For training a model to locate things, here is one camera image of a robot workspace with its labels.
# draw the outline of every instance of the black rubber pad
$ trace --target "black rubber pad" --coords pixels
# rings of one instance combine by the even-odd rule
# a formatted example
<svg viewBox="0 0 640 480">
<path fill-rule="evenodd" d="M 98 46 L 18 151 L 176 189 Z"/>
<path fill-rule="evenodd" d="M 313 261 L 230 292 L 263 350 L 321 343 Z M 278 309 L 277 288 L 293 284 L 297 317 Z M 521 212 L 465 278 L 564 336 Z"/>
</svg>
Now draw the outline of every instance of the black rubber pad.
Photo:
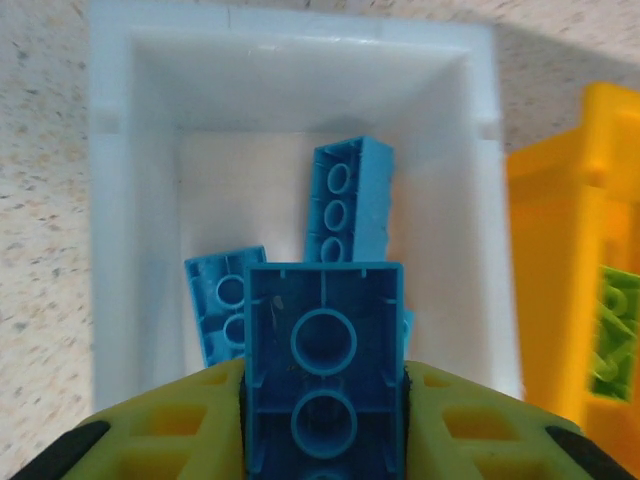
<svg viewBox="0 0 640 480">
<path fill-rule="evenodd" d="M 588 438 L 562 427 L 547 427 L 547 433 L 593 480 L 637 480 Z"/>
<path fill-rule="evenodd" d="M 109 428 L 111 425 L 108 422 L 98 420 L 68 431 L 31 460 L 11 480 L 60 480 L 109 431 Z"/>
</svg>

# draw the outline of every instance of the storage bin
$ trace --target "storage bin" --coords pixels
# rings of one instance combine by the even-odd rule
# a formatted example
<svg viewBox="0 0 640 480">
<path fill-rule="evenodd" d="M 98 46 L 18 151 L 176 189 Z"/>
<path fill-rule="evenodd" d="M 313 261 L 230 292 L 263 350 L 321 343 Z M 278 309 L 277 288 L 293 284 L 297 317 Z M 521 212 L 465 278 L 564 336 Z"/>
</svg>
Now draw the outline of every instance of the storage bin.
<svg viewBox="0 0 640 480">
<path fill-rule="evenodd" d="M 97 0 L 91 46 L 97 408 L 202 368 L 182 262 L 302 260 L 313 149 L 361 135 L 396 153 L 409 357 L 520 395 L 489 29 Z"/>
<path fill-rule="evenodd" d="M 603 265 L 640 273 L 640 94 L 590 86 L 580 126 L 515 152 L 508 178 L 525 399 L 638 476 L 638 369 L 628 402 L 591 391 Z"/>
</svg>

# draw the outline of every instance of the blue lego brick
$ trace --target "blue lego brick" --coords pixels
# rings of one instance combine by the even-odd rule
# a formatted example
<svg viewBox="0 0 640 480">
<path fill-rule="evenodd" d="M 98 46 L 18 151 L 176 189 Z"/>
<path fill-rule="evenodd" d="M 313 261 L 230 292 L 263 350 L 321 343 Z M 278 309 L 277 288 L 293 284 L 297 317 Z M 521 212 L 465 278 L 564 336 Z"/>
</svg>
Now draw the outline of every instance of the blue lego brick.
<svg viewBox="0 0 640 480">
<path fill-rule="evenodd" d="M 316 148 L 305 261 L 383 261 L 392 177 L 393 148 L 371 137 Z"/>
<path fill-rule="evenodd" d="M 404 311 L 404 358 L 409 355 L 409 344 L 411 343 L 411 333 L 413 332 L 413 321 L 415 320 L 415 313 L 410 310 Z"/>
<path fill-rule="evenodd" d="M 265 261 L 260 246 L 184 262 L 205 366 L 244 355 L 244 270 Z"/>
<path fill-rule="evenodd" d="M 396 263 L 248 267 L 250 479 L 404 479 L 403 290 Z"/>
</svg>

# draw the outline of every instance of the speckled countertop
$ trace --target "speckled countertop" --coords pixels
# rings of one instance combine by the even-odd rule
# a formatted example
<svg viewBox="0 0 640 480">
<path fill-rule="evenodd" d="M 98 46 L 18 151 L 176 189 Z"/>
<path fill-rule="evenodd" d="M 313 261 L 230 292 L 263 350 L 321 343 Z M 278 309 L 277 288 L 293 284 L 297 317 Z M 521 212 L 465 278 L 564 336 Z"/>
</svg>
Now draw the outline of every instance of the speckled countertop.
<svg viewBox="0 0 640 480">
<path fill-rule="evenodd" d="M 590 81 L 640 89 L 637 0 L 233 3 L 496 24 L 508 150 L 572 125 Z M 2 478 L 90 412 L 86 8 L 0 0 Z"/>
</svg>

